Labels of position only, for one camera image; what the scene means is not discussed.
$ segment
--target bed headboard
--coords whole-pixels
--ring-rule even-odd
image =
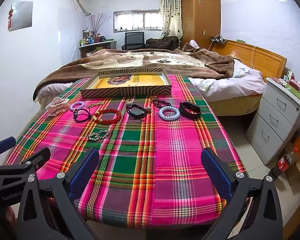
[[[226,56],[231,55],[238,58],[243,64],[251,67],[252,51],[254,46],[237,41],[227,41],[225,45],[214,44],[212,51]],[[267,77],[283,77],[283,69],[286,65],[287,59],[274,52],[266,49],[256,47],[253,58],[253,66],[255,69],[261,71],[263,79]]]

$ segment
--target wardrobe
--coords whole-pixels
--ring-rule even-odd
[[[195,40],[200,48],[208,49],[210,36],[220,34],[220,0],[181,0],[182,33],[181,48]]]

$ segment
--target white wall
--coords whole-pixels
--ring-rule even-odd
[[[17,1],[34,2],[32,27],[8,32],[8,12]],[[0,140],[17,138],[38,112],[39,103],[32,101],[37,84],[79,58],[77,47],[84,27],[85,16],[80,8],[72,10],[71,0],[5,0],[1,5]]]
[[[106,39],[115,39],[118,49],[124,45],[124,32],[113,32],[113,12],[124,10],[143,10],[159,9],[159,0],[87,0],[86,7],[91,14],[108,13],[111,17],[101,26],[99,33]],[[87,27],[91,29],[89,19],[87,19]],[[149,38],[158,39],[162,31],[144,31],[145,41]]]
[[[293,0],[221,0],[221,35],[286,57],[300,81],[300,9]]]

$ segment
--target metal bolt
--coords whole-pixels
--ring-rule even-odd
[[[271,182],[272,181],[272,178],[270,176],[266,176],[266,180]]]
[[[34,176],[31,176],[31,177],[28,178],[28,181],[32,182],[32,181],[34,181],[34,179],[35,179]]]
[[[240,179],[242,179],[242,178],[244,177],[244,174],[243,174],[242,172],[240,172],[240,171],[237,171],[237,172],[235,173],[235,175],[236,175],[238,178],[240,178]]]
[[[58,179],[62,179],[65,175],[66,175],[66,174],[65,174],[64,172],[59,172],[59,173],[57,174],[57,178],[58,178]]]

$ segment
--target white nightstand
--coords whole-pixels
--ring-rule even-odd
[[[266,90],[246,132],[264,164],[283,150],[300,126],[300,99],[271,78],[266,80]]]

